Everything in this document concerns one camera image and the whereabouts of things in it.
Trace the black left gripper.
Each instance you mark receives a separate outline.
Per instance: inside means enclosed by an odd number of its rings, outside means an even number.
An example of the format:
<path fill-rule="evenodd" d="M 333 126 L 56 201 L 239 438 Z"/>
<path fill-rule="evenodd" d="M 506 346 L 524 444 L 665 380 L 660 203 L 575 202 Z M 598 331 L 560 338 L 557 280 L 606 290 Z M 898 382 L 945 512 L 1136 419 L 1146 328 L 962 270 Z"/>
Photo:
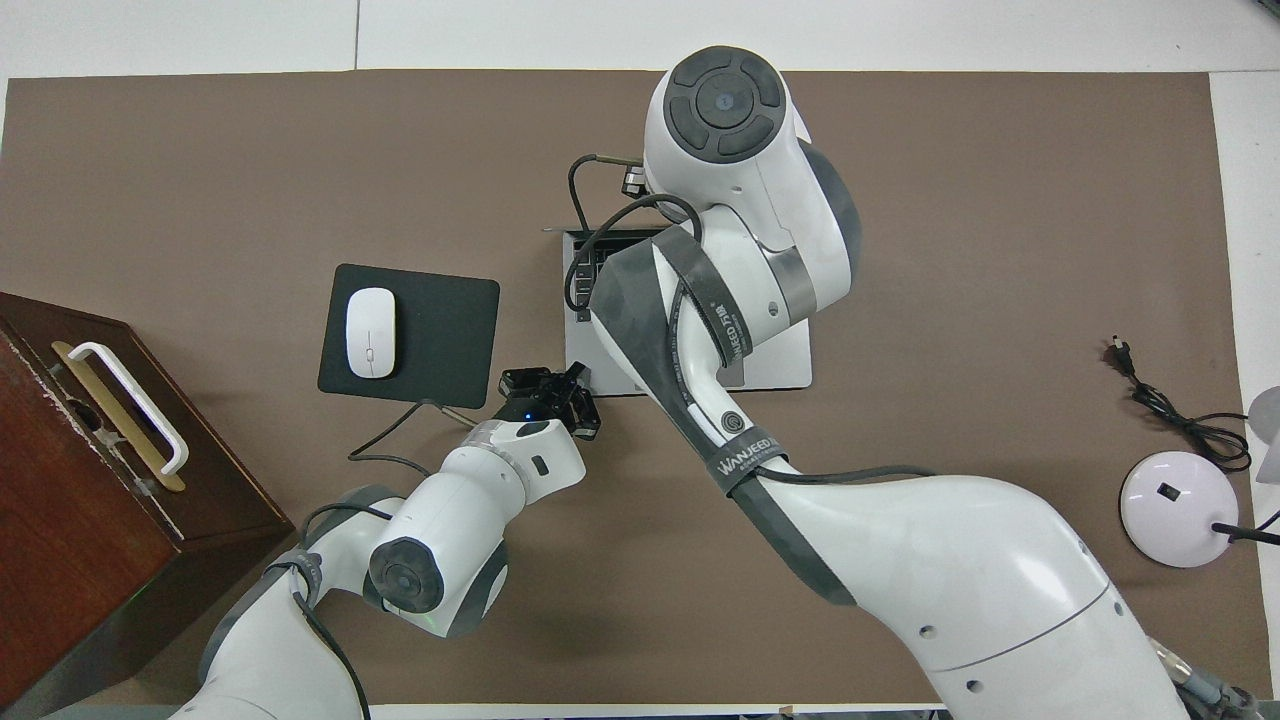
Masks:
<path fill-rule="evenodd" d="M 602 419 L 582 378 L 586 372 L 588 368 L 581 361 L 572 363 L 564 372 L 552 372 L 544 366 L 504 370 L 498 389 L 506 402 L 498 410 L 498 419 L 504 421 L 558 419 L 570 427 L 570 433 L 575 438 L 594 441 L 602 427 Z"/>

